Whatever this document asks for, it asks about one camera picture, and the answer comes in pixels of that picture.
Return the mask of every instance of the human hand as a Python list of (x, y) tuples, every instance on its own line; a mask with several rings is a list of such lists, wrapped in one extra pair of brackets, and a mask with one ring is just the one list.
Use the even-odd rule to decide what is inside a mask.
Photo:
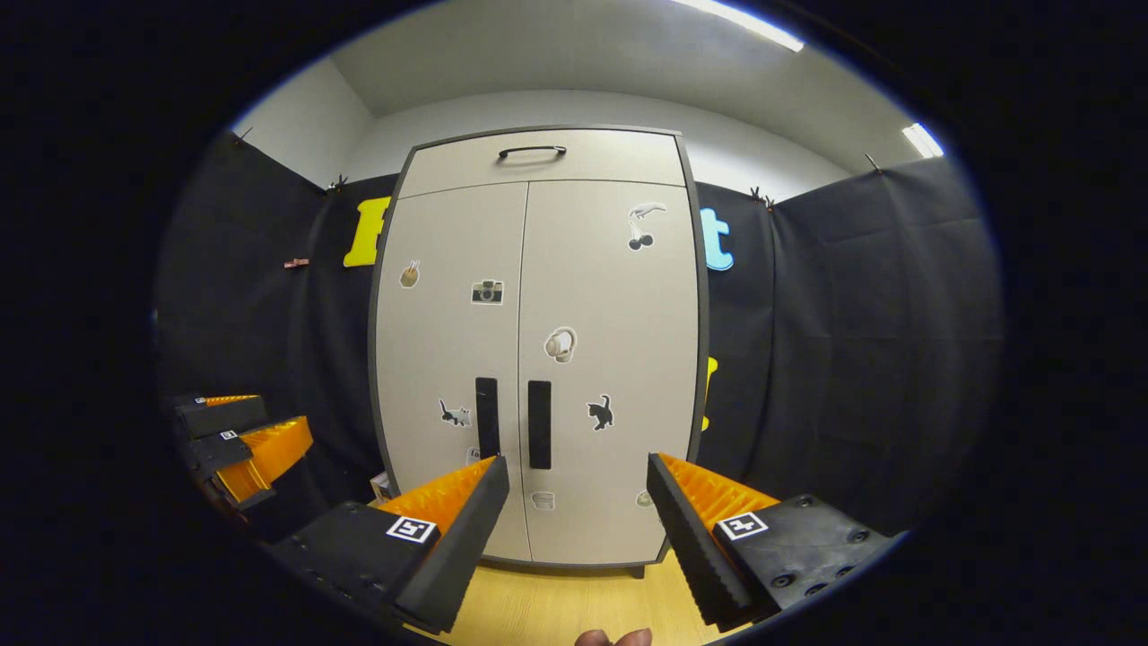
[(642, 219), (656, 210), (666, 210), (666, 204), (660, 202), (645, 202), (630, 209), (629, 217)]
[(652, 643), (653, 633), (649, 628), (627, 632), (616, 643), (611, 643), (602, 630), (588, 630), (579, 636), (574, 646), (650, 646)]

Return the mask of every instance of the cabinet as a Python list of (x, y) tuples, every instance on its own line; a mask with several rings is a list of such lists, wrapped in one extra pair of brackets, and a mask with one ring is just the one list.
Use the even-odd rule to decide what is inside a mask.
[(660, 560), (646, 456), (693, 457), (705, 388), (705, 257), (688, 169), (675, 133), (618, 127), (411, 151), (372, 298), (393, 495), (501, 453), (511, 491), (486, 557)]

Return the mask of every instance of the finger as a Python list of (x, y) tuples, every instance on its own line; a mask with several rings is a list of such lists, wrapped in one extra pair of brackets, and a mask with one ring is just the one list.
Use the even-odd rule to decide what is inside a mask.
[(649, 628), (627, 632), (618, 640), (615, 646), (650, 646), (653, 643), (653, 632)]
[(611, 646), (606, 633), (600, 630), (588, 630), (577, 637), (574, 646)]

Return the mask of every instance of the fluorescent light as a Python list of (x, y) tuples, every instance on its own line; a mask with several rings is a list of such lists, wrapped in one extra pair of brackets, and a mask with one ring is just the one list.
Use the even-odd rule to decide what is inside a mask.
[(793, 38), (792, 36), (785, 33), (784, 31), (777, 29), (776, 26), (765, 21), (758, 20), (748, 14), (738, 11), (737, 9), (734, 9), (731, 7), (727, 7), (726, 5), (714, 2), (713, 0), (674, 0), (674, 2), (677, 2), (680, 5), (688, 5), (690, 7), (693, 7), (695, 9), (700, 9), (707, 14), (713, 14), (718, 17), (726, 18), (731, 23), (739, 24), (745, 29), (754, 33), (758, 33), (760, 36), (765, 36), (766, 38), (773, 40), (774, 42), (783, 47), (786, 47), (789, 49), (792, 49), (794, 52), (800, 52), (801, 47), (805, 47), (805, 42), (801, 42), (797, 38)]
[(914, 123), (901, 132), (913, 143), (913, 147), (921, 153), (921, 156), (929, 158), (939, 157), (945, 154), (945, 150), (941, 150), (940, 146), (937, 145), (937, 140), (932, 138), (932, 134), (929, 134), (929, 131), (920, 123)]

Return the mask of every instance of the black door handle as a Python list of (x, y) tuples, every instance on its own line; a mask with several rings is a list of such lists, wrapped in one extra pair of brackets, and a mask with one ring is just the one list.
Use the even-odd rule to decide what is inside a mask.
[(530, 468), (550, 468), (550, 382), (526, 387), (526, 423), (530, 441)]
[(506, 148), (505, 150), (498, 150), (498, 158), (504, 159), (506, 158), (506, 155), (520, 150), (554, 150), (559, 155), (565, 155), (566, 146), (522, 146), (521, 148)]
[(474, 404), (479, 426), (479, 456), (486, 460), (501, 453), (498, 444), (498, 380), (475, 378)]

